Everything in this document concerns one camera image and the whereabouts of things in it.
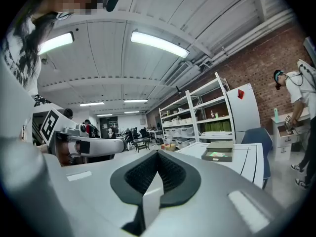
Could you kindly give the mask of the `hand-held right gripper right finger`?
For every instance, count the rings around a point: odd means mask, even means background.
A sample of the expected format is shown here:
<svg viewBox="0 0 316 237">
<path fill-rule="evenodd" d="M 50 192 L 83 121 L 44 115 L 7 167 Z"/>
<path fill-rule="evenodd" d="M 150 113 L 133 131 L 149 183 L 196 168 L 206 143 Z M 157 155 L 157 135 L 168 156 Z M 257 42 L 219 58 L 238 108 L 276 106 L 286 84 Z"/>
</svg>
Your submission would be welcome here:
<svg viewBox="0 0 316 237">
<path fill-rule="evenodd" d="M 201 184 L 185 204 L 161 209 L 148 237 L 277 237 L 290 222 L 290 210 L 234 170 L 173 156 L 197 169 Z"/>
</svg>

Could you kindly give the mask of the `person's left hand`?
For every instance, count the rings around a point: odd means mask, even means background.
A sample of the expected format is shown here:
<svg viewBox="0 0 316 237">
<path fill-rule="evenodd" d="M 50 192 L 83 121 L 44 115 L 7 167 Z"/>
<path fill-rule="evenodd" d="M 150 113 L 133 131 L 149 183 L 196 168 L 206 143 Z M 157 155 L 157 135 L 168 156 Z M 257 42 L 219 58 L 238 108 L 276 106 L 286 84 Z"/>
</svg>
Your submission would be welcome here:
<svg viewBox="0 0 316 237">
<path fill-rule="evenodd" d="M 61 166 L 82 164 L 82 158 L 72 158 L 70 154 L 79 153 L 80 142 L 61 142 L 58 146 L 58 158 Z"/>
</svg>

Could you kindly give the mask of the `white drawer cabinet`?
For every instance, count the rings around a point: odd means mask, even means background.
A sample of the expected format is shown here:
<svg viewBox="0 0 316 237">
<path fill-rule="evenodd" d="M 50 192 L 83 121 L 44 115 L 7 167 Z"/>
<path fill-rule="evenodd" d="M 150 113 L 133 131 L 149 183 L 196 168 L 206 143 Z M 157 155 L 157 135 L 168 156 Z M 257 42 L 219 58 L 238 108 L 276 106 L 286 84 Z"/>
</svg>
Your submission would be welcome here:
<svg viewBox="0 0 316 237">
<path fill-rule="evenodd" d="M 292 145 L 300 142 L 303 149 L 307 147 L 308 137 L 310 134 L 310 114 L 308 108 L 304 108 L 298 119 L 298 127 L 292 134 L 288 134 L 284 127 L 287 113 L 279 116 L 279 122 L 274 122 L 274 116 L 271 118 L 273 124 L 273 156 L 275 161 L 288 161 L 290 159 Z"/>
</svg>

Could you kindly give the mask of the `person's white printed t-shirt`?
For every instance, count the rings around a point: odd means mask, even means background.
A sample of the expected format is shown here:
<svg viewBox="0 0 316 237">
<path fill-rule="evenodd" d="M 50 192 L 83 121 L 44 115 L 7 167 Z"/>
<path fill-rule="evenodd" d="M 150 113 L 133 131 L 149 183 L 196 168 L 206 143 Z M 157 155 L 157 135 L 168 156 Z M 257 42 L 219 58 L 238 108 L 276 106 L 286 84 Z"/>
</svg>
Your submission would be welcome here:
<svg viewBox="0 0 316 237">
<path fill-rule="evenodd" d="M 40 40 L 32 13 L 20 14 L 0 41 L 0 68 L 11 73 L 30 96 L 38 93 Z"/>
</svg>

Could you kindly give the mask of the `white low table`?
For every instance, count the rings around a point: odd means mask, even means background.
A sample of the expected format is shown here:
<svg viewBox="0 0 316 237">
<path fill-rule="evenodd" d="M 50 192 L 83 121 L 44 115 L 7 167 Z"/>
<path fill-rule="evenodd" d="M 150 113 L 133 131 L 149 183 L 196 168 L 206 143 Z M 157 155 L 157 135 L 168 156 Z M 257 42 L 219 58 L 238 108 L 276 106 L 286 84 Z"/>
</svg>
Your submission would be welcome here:
<svg viewBox="0 0 316 237">
<path fill-rule="evenodd" d="M 207 143 L 195 142 L 177 150 L 177 152 L 201 159 L 206 148 Z M 264 158 L 261 143 L 234 144 L 233 160 L 231 162 L 219 162 L 219 164 L 234 170 L 260 189 L 263 187 Z"/>
</svg>

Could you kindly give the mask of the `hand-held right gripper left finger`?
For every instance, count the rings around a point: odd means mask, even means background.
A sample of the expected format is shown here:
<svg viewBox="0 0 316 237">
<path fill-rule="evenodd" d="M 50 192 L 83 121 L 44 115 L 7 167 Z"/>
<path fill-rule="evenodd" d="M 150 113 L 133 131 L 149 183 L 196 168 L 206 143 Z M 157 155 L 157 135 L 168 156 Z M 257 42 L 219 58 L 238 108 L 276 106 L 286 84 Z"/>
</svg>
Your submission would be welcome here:
<svg viewBox="0 0 316 237">
<path fill-rule="evenodd" d="M 158 221 L 145 230 L 139 207 L 122 202 L 110 185 L 117 169 L 153 153 L 62 167 L 44 155 L 44 234 L 53 237 L 158 237 Z"/>
</svg>

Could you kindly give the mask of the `ceiling air conditioner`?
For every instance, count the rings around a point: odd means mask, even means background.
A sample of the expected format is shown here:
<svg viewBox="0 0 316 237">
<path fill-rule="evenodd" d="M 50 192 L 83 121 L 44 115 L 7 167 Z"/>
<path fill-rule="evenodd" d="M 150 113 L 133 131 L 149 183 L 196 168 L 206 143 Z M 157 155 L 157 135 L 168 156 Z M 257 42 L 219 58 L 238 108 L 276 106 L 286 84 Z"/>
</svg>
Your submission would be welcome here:
<svg viewBox="0 0 316 237">
<path fill-rule="evenodd" d="M 178 87 L 186 85 L 201 73 L 199 66 L 194 65 L 190 61 L 185 61 L 169 75 L 164 85 L 167 87 Z"/>
</svg>

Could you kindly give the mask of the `grey cardboard box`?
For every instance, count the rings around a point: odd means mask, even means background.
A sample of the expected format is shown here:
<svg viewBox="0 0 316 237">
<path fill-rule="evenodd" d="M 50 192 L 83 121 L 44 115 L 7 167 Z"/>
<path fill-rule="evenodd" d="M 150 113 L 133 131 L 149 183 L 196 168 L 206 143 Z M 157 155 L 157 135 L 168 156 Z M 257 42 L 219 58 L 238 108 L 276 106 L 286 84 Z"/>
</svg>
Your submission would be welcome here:
<svg viewBox="0 0 316 237">
<path fill-rule="evenodd" d="M 201 159 L 214 162 L 232 162 L 233 161 L 233 141 L 216 141 L 211 142 L 206 151 L 202 154 Z M 210 157 L 212 152 L 225 153 L 224 157 Z"/>
</svg>

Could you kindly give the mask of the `white metal shelving unit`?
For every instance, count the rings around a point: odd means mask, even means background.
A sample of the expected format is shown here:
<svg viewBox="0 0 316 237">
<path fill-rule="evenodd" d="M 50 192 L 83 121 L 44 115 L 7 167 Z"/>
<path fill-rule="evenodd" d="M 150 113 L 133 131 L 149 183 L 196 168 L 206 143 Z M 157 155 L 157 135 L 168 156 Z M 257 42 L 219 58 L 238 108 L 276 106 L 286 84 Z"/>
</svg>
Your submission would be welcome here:
<svg viewBox="0 0 316 237">
<path fill-rule="evenodd" d="M 165 142 L 236 141 L 232 109 L 228 100 L 230 90 L 226 79 L 215 78 L 198 89 L 159 109 Z"/>
</svg>

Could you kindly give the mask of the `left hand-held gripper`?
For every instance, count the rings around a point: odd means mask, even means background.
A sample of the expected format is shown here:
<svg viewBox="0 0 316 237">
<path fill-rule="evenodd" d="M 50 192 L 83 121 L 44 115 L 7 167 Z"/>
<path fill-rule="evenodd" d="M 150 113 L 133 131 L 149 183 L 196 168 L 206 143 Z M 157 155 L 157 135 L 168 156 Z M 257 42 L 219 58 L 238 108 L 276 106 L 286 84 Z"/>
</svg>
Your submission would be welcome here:
<svg viewBox="0 0 316 237">
<path fill-rule="evenodd" d="M 61 142 L 74 142 L 76 153 L 72 158 L 92 158 L 114 155 L 124 151 L 125 144 L 120 139 L 90 138 L 85 124 L 75 123 L 52 108 L 40 129 L 40 134 L 48 146 L 48 151 L 58 157 Z"/>
</svg>

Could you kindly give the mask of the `blue chair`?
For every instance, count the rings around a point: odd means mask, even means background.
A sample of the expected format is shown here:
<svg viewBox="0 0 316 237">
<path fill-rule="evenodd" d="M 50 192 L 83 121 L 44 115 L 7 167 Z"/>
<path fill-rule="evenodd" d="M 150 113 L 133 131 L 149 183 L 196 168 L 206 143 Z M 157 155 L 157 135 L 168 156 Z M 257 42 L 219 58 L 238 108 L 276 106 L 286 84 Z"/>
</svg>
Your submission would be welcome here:
<svg viewBox="0 0 316 237">
<path fill-rule="evenodd" d="M 262 189 L 264 190 L 268 179 L 271 177 L 270 164 L 268 160 L 268 155 L 273 148 L 273 141 L 263 127 L 249 129 L 245 132 L 245 135 L 241 141 L 242 144 L 255 144 L 261 143 L 263 149 L 263 184 Z"/>
</svg>

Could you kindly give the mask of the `small black table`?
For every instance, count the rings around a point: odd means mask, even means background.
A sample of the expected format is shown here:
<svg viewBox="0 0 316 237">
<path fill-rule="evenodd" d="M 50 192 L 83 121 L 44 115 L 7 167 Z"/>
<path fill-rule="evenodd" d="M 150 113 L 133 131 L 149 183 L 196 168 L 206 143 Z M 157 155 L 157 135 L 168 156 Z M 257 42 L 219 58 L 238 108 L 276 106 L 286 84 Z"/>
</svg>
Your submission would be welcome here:
<svg viewBox="0 0 316 237">
<path fill-rule="evenodd" d="M 149 150 L 150 138 L 143 137 L 133 140 L 133 145 L 135 146 L 135 152 L 138 153 L 141 149 Z"/>
</svg>

